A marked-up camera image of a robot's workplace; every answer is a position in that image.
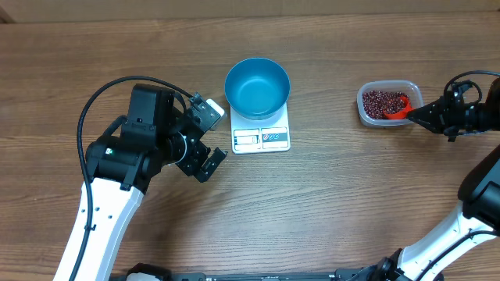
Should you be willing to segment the red measuring scoop blue handle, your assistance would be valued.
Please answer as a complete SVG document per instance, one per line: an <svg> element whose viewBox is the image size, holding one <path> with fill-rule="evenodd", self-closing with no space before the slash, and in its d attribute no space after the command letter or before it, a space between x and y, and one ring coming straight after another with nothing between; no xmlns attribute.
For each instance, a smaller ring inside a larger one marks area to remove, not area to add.
<svg viewBox="0 0 500 281"><path fill-rule="evenodd" d="M409 112L413 110L408 97L400 96L387 102L383 114L387 119L406 119Z"/></svg>

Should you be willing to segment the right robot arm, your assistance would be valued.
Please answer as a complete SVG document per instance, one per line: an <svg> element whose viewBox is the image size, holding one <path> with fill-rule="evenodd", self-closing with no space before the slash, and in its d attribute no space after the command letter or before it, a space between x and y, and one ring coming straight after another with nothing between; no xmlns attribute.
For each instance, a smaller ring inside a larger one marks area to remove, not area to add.
<svg viewBox="0 0 500 281"><path fill-rule="evenodd" d="M466 103L463 95L477 88L465 73L445 85L436 101L413 109L407 119L453 142L458 136L499 129L499 81L487 95ZM499 150L494 149L462 181L459 202L424 238L383 258L368 280L440 280L442 270L478 244L499 235Z"/></svg>

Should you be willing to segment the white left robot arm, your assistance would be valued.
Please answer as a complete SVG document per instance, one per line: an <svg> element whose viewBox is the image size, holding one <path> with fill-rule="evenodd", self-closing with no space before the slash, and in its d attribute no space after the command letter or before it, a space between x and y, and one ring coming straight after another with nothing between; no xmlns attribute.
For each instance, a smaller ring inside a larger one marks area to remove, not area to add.
<svg viewBox="0 0 500 281"><path fill-rule="evenodd" d="M201 141L224 116L214 100L200 94L184 102L174 89L136 84L128 113L79 155L85 178L79 212L54 278L107 280L151 179L164 166L176 165L203 183L226 158L226 151Z"/></svg>

